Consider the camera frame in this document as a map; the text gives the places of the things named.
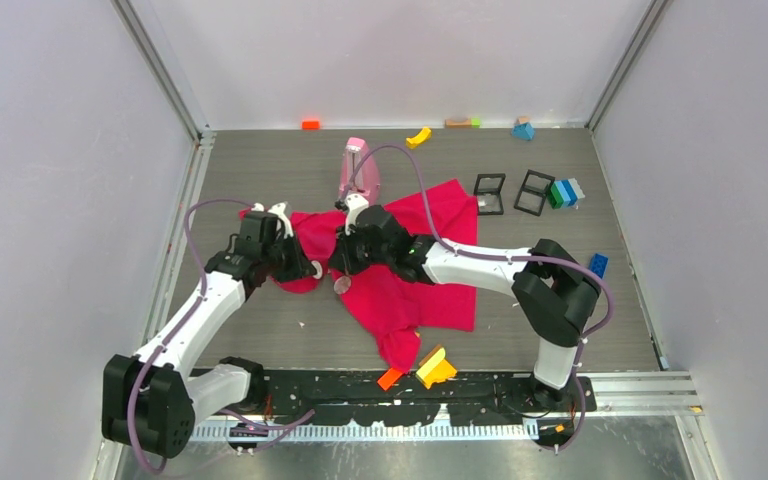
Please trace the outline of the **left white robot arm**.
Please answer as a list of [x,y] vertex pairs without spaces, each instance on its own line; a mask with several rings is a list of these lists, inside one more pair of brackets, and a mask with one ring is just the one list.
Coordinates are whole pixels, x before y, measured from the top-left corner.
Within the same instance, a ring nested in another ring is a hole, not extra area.
[[226,357],[195,375],[197,360],[268,278],[294,281],[320,273],[302,250],[287,204],[245,211],[238,232],[201,266],[197,286],[165,327],[134,354],[115,355],[105,365],[102,436],[171,459],[195,427],[220,410],[258,412],[267,400],[261,364]]

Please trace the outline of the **round silver brooch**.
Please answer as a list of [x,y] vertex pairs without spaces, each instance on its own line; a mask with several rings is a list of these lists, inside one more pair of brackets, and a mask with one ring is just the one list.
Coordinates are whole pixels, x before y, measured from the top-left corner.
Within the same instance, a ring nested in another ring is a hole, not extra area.
[[324,275],[324,270],[320,262],[318,261],[312,261],[311,262],[312,267],[314,268],[314,274],[313,277],[315,279],[321,279]]

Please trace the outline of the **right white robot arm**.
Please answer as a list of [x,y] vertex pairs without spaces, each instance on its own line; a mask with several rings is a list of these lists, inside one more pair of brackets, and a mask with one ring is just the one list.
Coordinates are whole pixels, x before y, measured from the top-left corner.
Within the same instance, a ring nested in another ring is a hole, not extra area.
[[587,322],[607,293],[602,277],[554,241],[511,250],[459,244],[436,232],[411,233],[381,206],[349,213],[328,264],[348,275],[385,266],[405,282],[463,285],[513,298],[539,338],[531,397],[549,411],[570,398]]

